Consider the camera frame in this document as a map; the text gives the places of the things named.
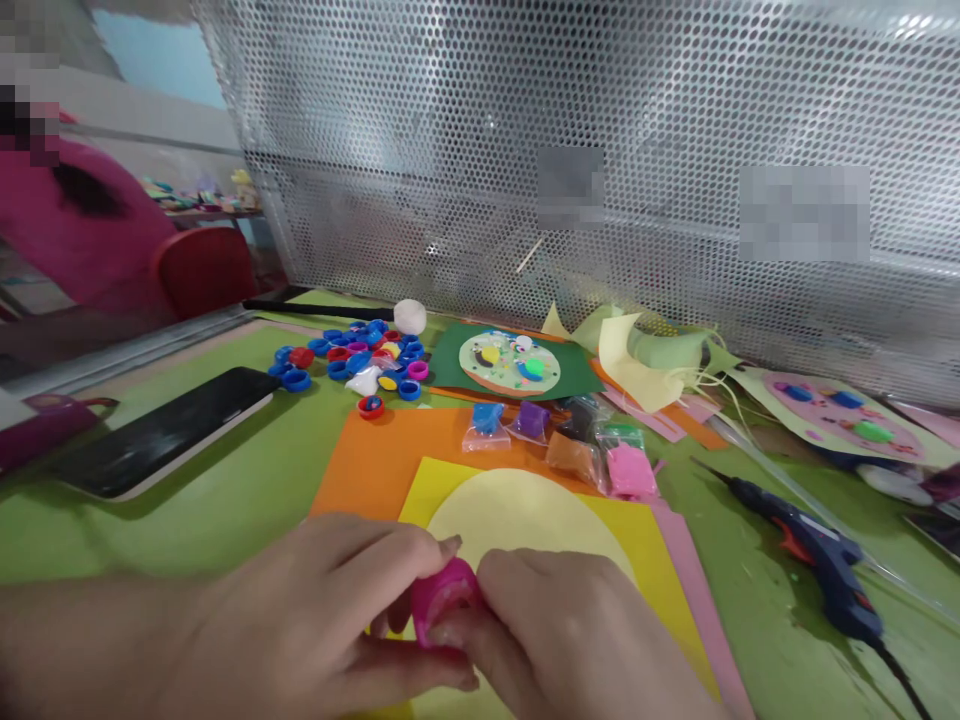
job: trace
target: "red chair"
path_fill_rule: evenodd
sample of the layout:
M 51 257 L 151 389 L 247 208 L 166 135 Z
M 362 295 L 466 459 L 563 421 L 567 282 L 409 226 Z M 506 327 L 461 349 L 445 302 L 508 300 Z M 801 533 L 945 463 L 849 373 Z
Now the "red chair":
M 259 294 L 243 233 L 234 228 L 194 228 L 164 241 L 150 273 L 181 320 Z

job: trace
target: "hand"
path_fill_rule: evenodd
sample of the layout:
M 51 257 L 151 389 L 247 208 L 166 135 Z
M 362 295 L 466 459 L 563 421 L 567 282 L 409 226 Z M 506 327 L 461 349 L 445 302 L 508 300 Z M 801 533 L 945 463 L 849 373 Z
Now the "hand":
M 519 720 L 723 717 L 608 559 L 493 550 L 477 579 L 496 617 L 458 610 L 431 640 L 464 650 Z
M 332 718 L 440 685 L 477 689 L 463 653 L 384 639 L 407 623 L 410 584 L 459 547 L 350 515 L 304 523 L 205 591 L 206 620 L 162 689 L 160 716 Z

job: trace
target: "smartphone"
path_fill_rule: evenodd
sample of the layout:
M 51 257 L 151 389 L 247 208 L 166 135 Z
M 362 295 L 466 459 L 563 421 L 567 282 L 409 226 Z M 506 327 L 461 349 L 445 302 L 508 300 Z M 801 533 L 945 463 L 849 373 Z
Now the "smartphone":
M 949 515 L 921 513 L 904 515 L 903 519 L 960 562 L 960 521 Z
M 51 469 L 93 497 L 130 500 L 264 407 L 279 387 L 278 378 L 235 367 L 60 457 Z

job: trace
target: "pink clothing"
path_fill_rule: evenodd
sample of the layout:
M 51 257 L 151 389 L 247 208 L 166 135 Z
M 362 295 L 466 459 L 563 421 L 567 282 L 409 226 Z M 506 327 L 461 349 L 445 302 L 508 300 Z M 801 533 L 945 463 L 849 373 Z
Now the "pink clothing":
M 0 238 L 80 305 L 106 313 L 166 308 L 150 277 L 150 261 L 176 232 L 173 223 L 109 155 L 63 138 L 47 140 L 48 149 L 59 146 L 61 163 L 108 185 L 125 212 L 116 218 L 85 217 L 64 201 L 49 167 L 34 167 L 29 153 L 4 148 Z

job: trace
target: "white cotton ball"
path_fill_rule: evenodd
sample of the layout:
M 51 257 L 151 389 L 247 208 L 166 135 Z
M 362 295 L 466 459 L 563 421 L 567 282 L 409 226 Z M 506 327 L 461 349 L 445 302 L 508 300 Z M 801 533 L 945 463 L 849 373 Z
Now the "white cotton ball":
M 404 335 L 419 335 L 427 329 L 427 309 L 416 300 L 401 300 L 393 308 L 393 323 Z

